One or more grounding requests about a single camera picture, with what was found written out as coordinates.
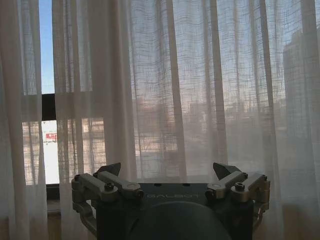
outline curtain fold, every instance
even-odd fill
[[[115,162],[140,182],[265,173],[255,239],[319,238],[320,2],[63,0],[52,16],[63,239],[88,237],[72,177]]]
[[[0,235],[48,239],[39,3],[0,1]]]

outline metal bracket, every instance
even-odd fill
[[[247,177],[248,175],[245,172],[234,171],[217,182],[209,183],[205,195],[208,200],[224,199],[236,182],[242,182]]]
[[[240,203],[245,203],[249,199],[267,204],[270,199],[270,181],[267,176],[255,173],[243,182],[237,182],[231,187],[232,198]]]
[[[123,180],[107,171],[99,172],[97,177],[105,183],[114,183],[119,192],[127,199],[141,199],[144,196],[139,183]]]

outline logo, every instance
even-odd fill
[[[150,199],[190,199],[199,198],[199,194],[147,194]]]

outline red sign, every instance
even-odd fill
[[[56,142],[57,141],[57,133],[46,133],[45,138],[47,142]]]

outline glass pane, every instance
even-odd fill
[[[59,183],[57,121],[42,122],[45,183]]]
[[[53,94],[54,55],[52,39],[52,1],[39,1],[42,94]]]

